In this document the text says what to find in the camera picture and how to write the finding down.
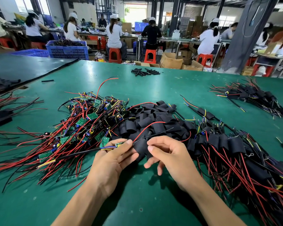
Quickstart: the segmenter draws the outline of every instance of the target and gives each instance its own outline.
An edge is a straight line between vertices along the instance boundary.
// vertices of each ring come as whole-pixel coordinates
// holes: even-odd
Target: green table surface
[[[237,129],[249,132],[277,160],[283,161],[283,149],[275,137],[283,141],[283,118],[274,120],[267,112],[244,102],[238,102],[245,111],[238,109],[224,97],[217,97],[209,92],[211,84],[224,86],[233,81],[242,81],[244,76],[152,68],[161,72],[155,76],[135,76],[130,65],[99,63],[80,60],[66,68],[58,70],[42,79],[30,83],[27,89],[15,91],[18,96],[25,96],[19,102],[30,102],[40,97],[45,102],[34,105],[32,110],[18,115],[13,121],[0,127],[0,130],[17,132],[17,126],[29,132],[50,132],[52,125],[59,123],[68,113],[57,111],[60,104],[72,98],[68,92],[97,91],[107,78],[118,75],[119,79],[107,81],[100,89],[101,96],[113,95],[116,98],[130,98],[130,105],[141,102],[164,100],[176,104],[177,110],[186,118],[200,117],[190,110],[180,94],[195,105],[206,108],[223,122]],[[54,79],[54,82],[42,83],[41,80]],[[283,106],[283,79],[257,78],[258,84],[265,91],[271,91]],[[0,152],[13,147],[0,146]],[[0,155],[0,161],[28,152],[30,147],[20,148]],[[84,160],[84,168],[91,165],[94,154]],[[180,191],[169,173],[165,170],[157,176],[156,166],[145,169],[143,159],[138,165],[131,165],[121,174],[113,195],[100,209],[94,225],[200,225],[203,218],[192,199]],[[56,177],[37,185],[40,175],[31,174],[22,180],[7,186],[4,184],[12,171],[0,173],[0,225],[50,225],[87,174],[78,178],[63,178],[55,182]],[[238,201],[233,201],[233,211],[247,225],[259,225],[247,208]]]

